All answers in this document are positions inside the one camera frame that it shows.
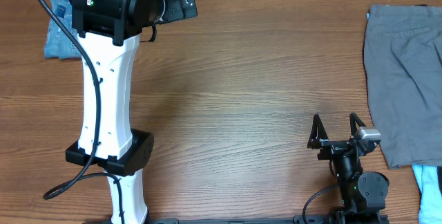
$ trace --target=wood grain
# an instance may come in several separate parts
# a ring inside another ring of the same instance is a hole
[[[153,218],[290,217],[334,182],[306,148],[313,114],[329,137],[348,115],[370,123],[362,45],[371,4],[441,0],[197,0],[196,19],[158,28],[135,60],[131,124],[155,134],[144,169]],[[79,167],[64,150],[82,121],[80,61],[44,59],[48,16],[36,0],[0,0],[0,223],[78,223],[112,214],[104,178],[41,195]],[[149,31],[142,34],[148,39]],[[366,171],[391,182],[392,223],[416,223],[411,168],[389,170],[378,149]],[[91,172],[99,171],[93,167]],[[339,204],[317,198],[308,213]]]

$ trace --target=table top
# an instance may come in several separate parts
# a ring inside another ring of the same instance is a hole
[[[351,112],[371,124],[362,56],[369,6],[441,3],[196,1],[199,16],[159,26],[155,43],[140,44],[133,67],[131,126],[155,134],[144,168],[152,218],[300,214],[312,194],[335,183],[328,162],[307,149],[313,115],[337,140],[348,139]],[[80,169],[64,150],[81,130],[81,64],[44,59],[48,16],[36,0],[0,0],[0,9],[0,222],[108,218],[105,178],[41,198]],[[392,223],[416,223],[411,168],[389,170],[380,149],[361,161],[391,182],[383,213]],[[307,213],[339,205],[336,190]]]

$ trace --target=blue cloth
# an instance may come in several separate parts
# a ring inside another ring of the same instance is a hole
[[[437,166],[412,165],[417,185],[421,190],[420,224],[442,223],[442,195],[439,189]]]
[[[69,0],[50,0],[50,3],[52,11],[58,19],[77,38],[77,30],[72,28],[72,6]],[[44,46],[44,57],[58,57],[60,59],[81,57],[78,49],[52,19],[49,22],[48,36]]]

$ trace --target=gray cloth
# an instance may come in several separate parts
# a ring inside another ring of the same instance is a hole
[[[50,0],[50,4],[52,5],[52,11],[58,19],[74,37],[77,37],[77,30],[72,28],[72,6],[69,0]],[[81,57],[77,47],[74,46],[52,19],[49,21],[48,36],[44,46],[44,57],[58,57],[60,59]]]
[[[442,8],[372,6],[368,104],[390,168],[442,165]]]

